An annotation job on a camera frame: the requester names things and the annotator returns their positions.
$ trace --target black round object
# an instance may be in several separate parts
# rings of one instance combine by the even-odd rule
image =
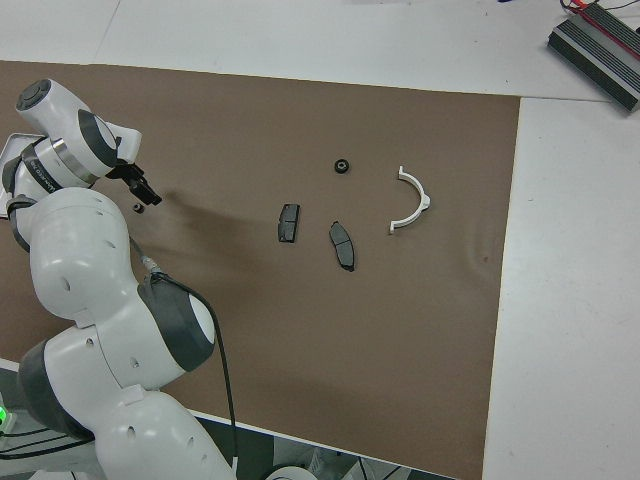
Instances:
[[[347,173],[349,171],[349,162],[347,162],[344,158],[341,158],[340,160],[336,160],[333,168],[337,173]]]
[[[19,111],[28,110],[37,105],[40,100],[47,96],[51,90],[51,81],[48,79],[38,80],[25,88],[18,97],[16,109]]]

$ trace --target white robotic arm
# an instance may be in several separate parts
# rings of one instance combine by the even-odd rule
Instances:
[[[234,479],[196,419],[157,391],[211,355],[215,314],[164,273],[139,284],[121,212],[86,188],[87,172],[91,179],[111,172],[123,145],[132,162],[140,134],[106,124],[52,80],[26,89],[17,110],[46,136],[5,165],[7,212],[30,252],[38,299],[75,322],[20,363],[31,415],[52,430],[95,438],[108,480]]]

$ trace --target small black nut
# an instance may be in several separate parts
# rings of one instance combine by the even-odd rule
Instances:
[[[341,158],[340,160],[336,160],[333,168],[337,173],[347,173],[349,171],[349,162],[347,162],[344,158]]]

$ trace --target brown mat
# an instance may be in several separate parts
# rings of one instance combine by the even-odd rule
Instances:
[[[20,91],[51,77],[143,132],[164,196],[143,215],[98,183],[131,234],[211,299],[239,421],[464,479],[480,479],[518,98],[112,66],[0,63],[0,138],[29,133]],[[352,165],[338,175],[333,163]],[[397,180],[420,179],[432,207]],[[295,244],[277,241],[301,204]],[[329,241],[339,220],[353,273]],[[67,322],[43,312],[28,256],[0,223],[0,356]],[[219,359],[167,391],[227,416]]]

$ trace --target white tabletop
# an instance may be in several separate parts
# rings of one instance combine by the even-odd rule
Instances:
[[[0,0],[0,9],[4,60],[527,97],[484,478],[638,478],[640,117],[546,49],[565,18],[556,0]],[[640,25],[640,6],[616,12]]]

